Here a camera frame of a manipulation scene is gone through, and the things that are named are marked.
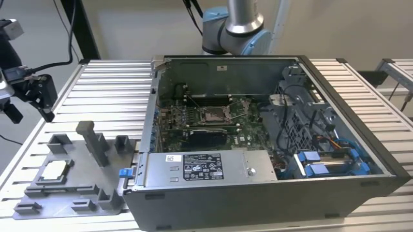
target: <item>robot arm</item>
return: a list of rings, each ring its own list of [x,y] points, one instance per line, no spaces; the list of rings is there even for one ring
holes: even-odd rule
[[[272,32],[256,0],[229,0],[229,8],[214,7],[204,15],[204,51],[212,55],[265,55]]]
[[[39,111],[47,122],[55,118],[53,107],[58,99],[51,75],[34,75],[34,70],[22,65],[20,57],[10,43],[23,34],[20,23],[15,19],[0,19],[0,112],[6,113],[15,124],[23,115],[11,103],[16,96]]]

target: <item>gray wall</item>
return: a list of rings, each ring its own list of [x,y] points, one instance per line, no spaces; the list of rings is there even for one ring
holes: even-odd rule
[[[202,37],[182,0],[85,0],[85,7],[106,59],[150,59],[153,55],[200,55]],[[202,9],[226,0],[198,0]],[[258,0],[265,27],[272,31],[280,0]],[[198,25],[202,25],[194,10]]]
[[[22,24],[24,34],[12,41],[12,45],[23,64],[35,68],[53,62],[69,60],[67,32],[59,20],[53,0],[6,0],[0,10],[0,18],[15,18]],[[75,67],[77,61],[73,65],[51,68],[38,74],[53,75],[57,89],[61,91]],[[24,142],[39,122],[41,115],[37,109],[18,98],[12,98],[12,102],[20,109],[24,118],[22,123],[15,125],[8,117],[0,114],[0,134]],[[2,173],[18,152],[19,145],[0,139],[0,147]]]
[[[347,58],[359,69],[413,56],[412,0],[292,0],[278,54]]]

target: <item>blue tab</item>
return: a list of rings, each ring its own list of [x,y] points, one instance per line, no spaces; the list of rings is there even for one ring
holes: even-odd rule
[[[228,8],[225,6],[208,8],[205,11],[204,22],[217,20],[225,17],[228,17]]]
[[[329,170],[325,167],[325,165],[323,163],[320,164],[310,164],[309,165],[312,167],[312,170],[315,172],[315,175],[323,175],[323,174],[329,174]]]
[[[119,178],[131,178],[133,177],[133,168],[125,168],[119,170]]]
[[[368,175],[371,172],[371,168],[369,168],[369,165],[363,162],[359,166],[359,169],[357,170],[353,170],[352,173],[355,175]]]
[[[306,166],[304,168],[305,174],[308,175],[308,177],[313,177],[315,176],[315,172],[310,166]]]
[[[298,160],[300,160],[300,162],[305,162],[304,151],[298,153]]]
[[[305,159],[310,162],[320,162],[320,154],[317,151],[305,151],[304,152]]]
[[[352,150],[351,150],[351,155],[352,155],[352,158],[353,158],[355,160],[357,160],[357,159],[360,158],[360,155],[359,155],[356,149],[352,149]]]

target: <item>power supply label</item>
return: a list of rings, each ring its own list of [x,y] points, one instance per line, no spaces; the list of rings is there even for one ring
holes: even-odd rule
[[[184,155],[185,180],[222,180],[224,178],[221,154]]]

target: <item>green circuit board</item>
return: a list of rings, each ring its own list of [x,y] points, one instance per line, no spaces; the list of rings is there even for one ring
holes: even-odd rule
[[[258,102],[237,97],[224,106],[188,106],[170,102],[162,109],[163,152],[205,150],[274,150],[260,116]],[[226,143],[194,147],[189,134],[196,130],[225,130]]]

